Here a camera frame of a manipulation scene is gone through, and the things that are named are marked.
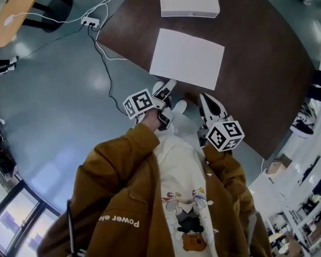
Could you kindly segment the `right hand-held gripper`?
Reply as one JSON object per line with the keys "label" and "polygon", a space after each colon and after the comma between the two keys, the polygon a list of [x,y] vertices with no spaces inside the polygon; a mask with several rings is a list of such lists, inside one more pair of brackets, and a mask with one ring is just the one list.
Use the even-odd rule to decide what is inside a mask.
{"label": "right hand-held gripper", "polygon": [[201,148],[211,143],[217,151],[225,152],[234,149],[244,139],[239,122],[227,113],[215,97],[199,94],[198,106],[203,120],[197,132]]}

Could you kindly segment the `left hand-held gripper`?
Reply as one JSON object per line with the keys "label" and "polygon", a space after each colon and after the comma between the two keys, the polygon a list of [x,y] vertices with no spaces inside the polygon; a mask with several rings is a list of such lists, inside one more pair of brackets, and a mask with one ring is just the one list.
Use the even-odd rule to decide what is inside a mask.
{"label": "left hand-held gripper", "polygon": [[157,118],[160,121],[160,127],[158,129],[160,131],[169,129],[174,119],[169,95],[176,84],[177,81],[175,79],[170,79],[167,83],[158,81],[152,89],[152,95],[147,89],[130,95],[123,103],[129,119],[137,119],[148,110],[155,109],[157,111]]}

